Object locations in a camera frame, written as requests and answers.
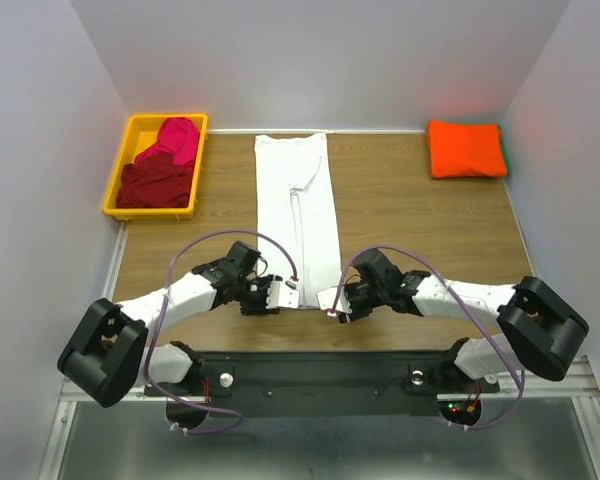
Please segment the white t shirt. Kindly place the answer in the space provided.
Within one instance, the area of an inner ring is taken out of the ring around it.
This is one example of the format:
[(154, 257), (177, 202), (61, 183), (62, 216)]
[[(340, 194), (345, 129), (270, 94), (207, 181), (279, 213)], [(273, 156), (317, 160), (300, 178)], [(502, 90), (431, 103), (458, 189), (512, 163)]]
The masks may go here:
[(258, 249), (261, 271), (298, 278), (299, 307), (318, 309), (318, 293), (335, 287), (341, 252), (324, 133), (309, 137), (255, 138)]

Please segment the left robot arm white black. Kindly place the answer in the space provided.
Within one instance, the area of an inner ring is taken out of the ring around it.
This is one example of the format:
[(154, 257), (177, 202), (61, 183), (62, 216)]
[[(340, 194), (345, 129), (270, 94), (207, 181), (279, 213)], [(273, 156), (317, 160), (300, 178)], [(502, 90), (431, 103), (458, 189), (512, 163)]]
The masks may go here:
[(171, 384), (182, 394), (195, 392), (203, 371), (193, 351), (177, 342), (158, 347), (154, 337), (162, 328), (231, 302), (239, 303), (244, 315), (278, 312), (270, 293), (283, 279), (254, 276), (259, 260), (258, 250), (237, 241), (225, 256), (194, 267), (166, 288), (119, 303), (94, 301), (58, 358), (59, 372), (102, 407), (149, 381)]

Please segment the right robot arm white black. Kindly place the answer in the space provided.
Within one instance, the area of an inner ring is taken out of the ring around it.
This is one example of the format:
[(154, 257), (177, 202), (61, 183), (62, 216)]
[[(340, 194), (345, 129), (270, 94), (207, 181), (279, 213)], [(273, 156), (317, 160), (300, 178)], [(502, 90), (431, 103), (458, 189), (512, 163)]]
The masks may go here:
[(562, 381), (590, 328), (584, 318), (541, 279), (485, 285), (449, 280), (423, 258), (403, 271), (387, 257), (389, 246), (360, 251), (349, 263), (359, 276), (340, 280), (326, 310), (343, 324), (388, 307), (418, 317), (449, 317), (472, 323), (478, 338), (460, 340), (440, 366), (443, 384), (462, 390), (474, 380), (507, 372), (516, 386), (530, 372)]

